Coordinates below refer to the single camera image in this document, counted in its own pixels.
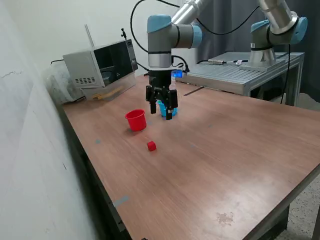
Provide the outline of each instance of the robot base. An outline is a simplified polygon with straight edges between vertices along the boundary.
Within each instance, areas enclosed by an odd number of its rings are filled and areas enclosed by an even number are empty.
[[[277,59],[274,48],[265,50],[251,51],[248,64],[243,64],[239,68],[241,70],[253,70],[259,72],[269,72],[278,67],[285,61]]]

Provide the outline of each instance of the red cup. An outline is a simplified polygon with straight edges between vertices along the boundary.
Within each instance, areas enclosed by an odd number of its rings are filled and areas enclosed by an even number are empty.
[[[141,131],[147,127],[145,110],[143,109],[136,109],[128,112],[124,117],[128,120],[133,132]]]

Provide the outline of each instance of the gray curtain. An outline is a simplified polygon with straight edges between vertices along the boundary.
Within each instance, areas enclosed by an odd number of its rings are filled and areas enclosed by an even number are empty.
[[[320,102],[320,80],[317,66],[320,54],[320,1],[286,0],[289,8],[299,16],[308,18],[308,30],[303,41],[291,46],[292,52],[304,52],[304,68],[301,92]],[[228,32],[236,28],[258,5],[256,0],[212,0],[199,19],[217,33]],[[225,52],[249,52],[251,43],[250,29],[253,23],[264,20],[258,9],[252,17],[237,31],[224,35],[212,35],[204,32],[203,42],[198,49],[198,60],[206,60]],[[286,52],[284,46],[277,46],[276,52]]]

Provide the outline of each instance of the red cube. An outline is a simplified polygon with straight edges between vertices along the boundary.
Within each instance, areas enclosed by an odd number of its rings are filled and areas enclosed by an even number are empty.
[[[157,149],[157,146],[156,146],[154,141],[148,142],[147,145],[148,145],[148,149],[149,149],[150,152],[152,152],[152,151]]]

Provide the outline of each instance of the robotic arm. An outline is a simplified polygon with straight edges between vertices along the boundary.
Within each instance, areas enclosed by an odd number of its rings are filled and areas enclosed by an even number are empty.
[[[172,119],[178,107],[176,90],[170,90],[172,49],[197,48],[202,42],[202,30],[191,23],[212,0],[186,0],[171,18],[168,15],[152,15],[148,18],[148,60],[150,66],[146,100],[151,114],[156,113],[156,101],[166,107],[166,119]],[[249,65],[261,67],[276,61],[274,45],[297,44],[307,31],[308,20],[290,11],[285,0],[258,0],[268,20],[251,27],[252,43]]]

